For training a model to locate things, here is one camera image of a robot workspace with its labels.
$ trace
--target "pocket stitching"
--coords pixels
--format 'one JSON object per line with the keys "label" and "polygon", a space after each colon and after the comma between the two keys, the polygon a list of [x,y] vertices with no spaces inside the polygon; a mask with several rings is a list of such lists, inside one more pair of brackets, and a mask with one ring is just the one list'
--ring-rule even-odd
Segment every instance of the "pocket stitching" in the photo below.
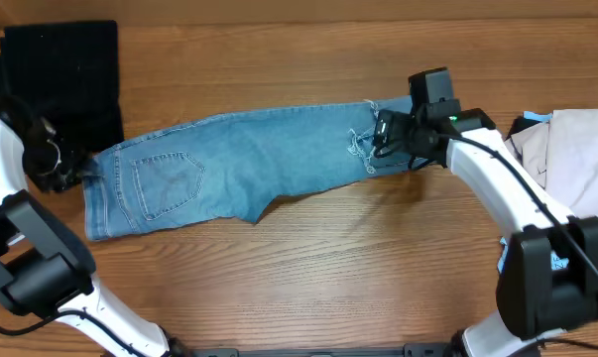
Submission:
{"label": "pocket stitching", "polygon": [[[199,180],[197,181],[197,185],[196,185],[195,189],[193,190],[193,193],[191,193],[185,200],[178,202],[169,208],[162,209],[161,211],[159,211],[156,214],[149,213],[149,207],[147,205],[146,198],[144,196],[144,192],[142,191],[142,185],[140,183],[140,172],[138,171],[138,163],[147,163],[150,161],[157,161],[157,160],[167,158],[167,157],[179,157],[183,160],[188,160],[191,164],[193,164],[196,168],[199,169]],[[132,160],[131,165],[132,165],[133,171],[134,171],[134,184],[136,185],[136,191],[137,191],[138,198],[140,199],[140,203],[142,206],[142,214],[144,215],[145,219],[147,219],[147,220],[158,219],[161,216],[163,216],[167,213],[173,212],[174,210],[184,206],[185,204],[187,204],[190,201],[192,201],[193,199],[195,199],[199,195],[199,191],[201,190],[201,183],[203,182],[203,177],[204,177],[204,173],[205,173],[205,167],[199,161],[195,160],[188,153],[168,153],[168,154],[155,155],[150,158],[144,158],[144,159],[140,159],[140,160]]]}

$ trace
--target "clothing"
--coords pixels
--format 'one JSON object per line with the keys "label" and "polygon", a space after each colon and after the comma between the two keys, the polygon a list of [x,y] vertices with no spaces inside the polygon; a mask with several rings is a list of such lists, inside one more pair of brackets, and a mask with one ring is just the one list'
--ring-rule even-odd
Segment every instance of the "clothing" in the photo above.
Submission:
{"label": "clothing", "polygon": [[13,26],[0,39],[0,94],[99,152],[124,140],[114,21]]}
{"label": "clothing", "polygon": [[411,106],[403,97],[220,114],[115,145],[83,178],[87,237],[218,217],[256,222],[279,195],[404,171],[408,155],[370,159],[371,142],[379,109]]}
{"label": "clothing", "polygon": [[555,110],[506,145],[545,191],[578,217],[598,216],[598,109]]}

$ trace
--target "light blue fabric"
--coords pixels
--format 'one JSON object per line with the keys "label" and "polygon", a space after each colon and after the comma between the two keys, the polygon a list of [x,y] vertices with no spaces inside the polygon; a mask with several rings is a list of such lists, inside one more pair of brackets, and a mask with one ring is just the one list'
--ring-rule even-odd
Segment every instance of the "light blue fabric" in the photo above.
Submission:
{"label": "light blue fabric", "polygon": [[546,121],[548,121],[549,119],[552,118],[552,113],[549,113],[549,114],[536,114],[536,113],[533,113],[531,111],[525,111],[524,112],[524,118],[530,119],[530,120],[537,120],[537,121],[540,121],[540,122],[546,122]]}
{"label": "light blue fabric", "polygon": [[379,109],[411,99],[220,114],[118,144],[85,171],[91,240],[218,217],[256,222],[279,195],[324,191],[404,171],[409,157],[371,157]]}

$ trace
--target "wooden table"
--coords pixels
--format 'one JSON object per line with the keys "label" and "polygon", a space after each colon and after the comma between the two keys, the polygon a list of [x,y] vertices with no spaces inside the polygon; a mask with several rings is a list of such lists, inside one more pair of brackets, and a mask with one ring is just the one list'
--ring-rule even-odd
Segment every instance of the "wooden table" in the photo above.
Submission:
{"label": "wooden table", "polygon": [[[598,107],[598,19],[123,28],[128,138],[235,110],[408,94],[447,65],[462,107],[506,132],[523,110]],[[36,194],[80,236],[80,188]],[[446,340],[495,310],[499,232],[448,171],[370,179],[220,219],[88,243],[107,286],[191,347],[397,346]],[[0,322],[23,326],[0,307]],[[598,342],[598,323],[571,337]],[[50,325],[0,356],[96,356]],[[552,347],[547,355],[590,356]]]}

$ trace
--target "blue denim fabric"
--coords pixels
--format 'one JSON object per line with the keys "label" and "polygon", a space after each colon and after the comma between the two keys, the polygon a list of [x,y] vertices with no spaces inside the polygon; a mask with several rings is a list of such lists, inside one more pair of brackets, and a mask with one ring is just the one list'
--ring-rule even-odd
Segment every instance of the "blue denim fabric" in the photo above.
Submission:
{"label": "blue denim fabric", "polygon": [[319,192],[404,171],[409,157],[371,158],[378,109],[409,97],[219,114],[128,140],[85,171],[91,240],[218,217],[256,222],[279,195]]}

